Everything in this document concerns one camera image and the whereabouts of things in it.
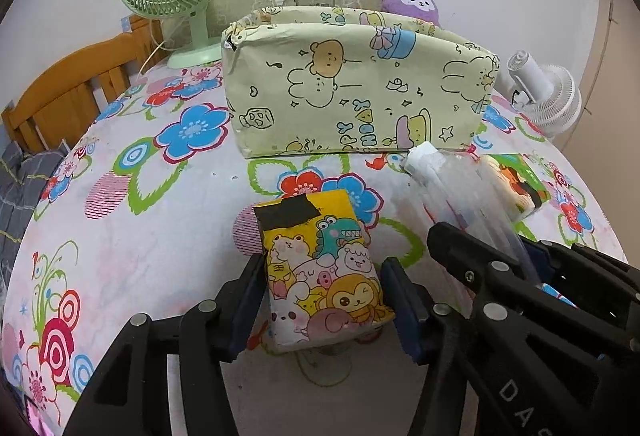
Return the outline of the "green cartoon tissue pack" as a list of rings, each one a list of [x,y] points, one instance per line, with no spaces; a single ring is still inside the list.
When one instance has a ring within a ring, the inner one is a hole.
[[[547,187],[518,153],[485,155],[480,157],[480,165],[512,223],[533,214],[551,198]]]

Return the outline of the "clear pack of cotton pads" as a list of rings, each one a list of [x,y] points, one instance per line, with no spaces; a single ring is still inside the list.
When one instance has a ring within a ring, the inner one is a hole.
[[[538,285],[538,271],[514,229],[518,208],[506,200],[486,165],[424,141],[408,151],[402,167],[432,223],[454,225],[512,257]]]

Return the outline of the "yellow cartoon animal tissue pack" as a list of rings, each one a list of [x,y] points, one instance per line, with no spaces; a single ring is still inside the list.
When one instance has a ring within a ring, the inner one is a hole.
[[[346,191],[285,197],[254,214],[278,352],[345,342],[394,320]]]

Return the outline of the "white clip fan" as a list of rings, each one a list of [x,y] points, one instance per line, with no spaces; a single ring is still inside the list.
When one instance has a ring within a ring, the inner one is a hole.
[[[524,50],[500,69],[496,90],[549,139],[570,130],[582,112],[582,93],[570,71],[538,64]]]

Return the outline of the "grey plaid bedding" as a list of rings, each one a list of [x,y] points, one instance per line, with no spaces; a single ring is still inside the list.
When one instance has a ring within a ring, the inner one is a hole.
[[[1,150],[1,304],[6,300],[18,249],[44,186],[67,154],[65,143],[52,150],[29,153],[16,141],[10,141]]]

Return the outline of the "pale green fabric storage box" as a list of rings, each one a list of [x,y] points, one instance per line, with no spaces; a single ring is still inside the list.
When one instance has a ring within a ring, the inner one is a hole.
[[[246,158],[468,147],[499,58],[426,20],[343,7],[251,12],[222,34]]]

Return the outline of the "purple plush bunny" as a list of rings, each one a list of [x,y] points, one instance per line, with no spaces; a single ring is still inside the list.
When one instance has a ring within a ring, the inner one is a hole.
[[[433,0],[382,0],[382,11],[440,26],[438,8]]]

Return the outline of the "wooden bed headboard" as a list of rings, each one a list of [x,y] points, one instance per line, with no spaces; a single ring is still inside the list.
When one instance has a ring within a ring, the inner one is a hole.
[[[93,81],[112,104],[130,86],[129,64],[149,69],[167,56],[156,48],[163,39],[159,22],[137,15],[128,22],[130,31],[62,58],[6,106],[1,119],[9,139],[32,153],[74,146],[100,114]]]

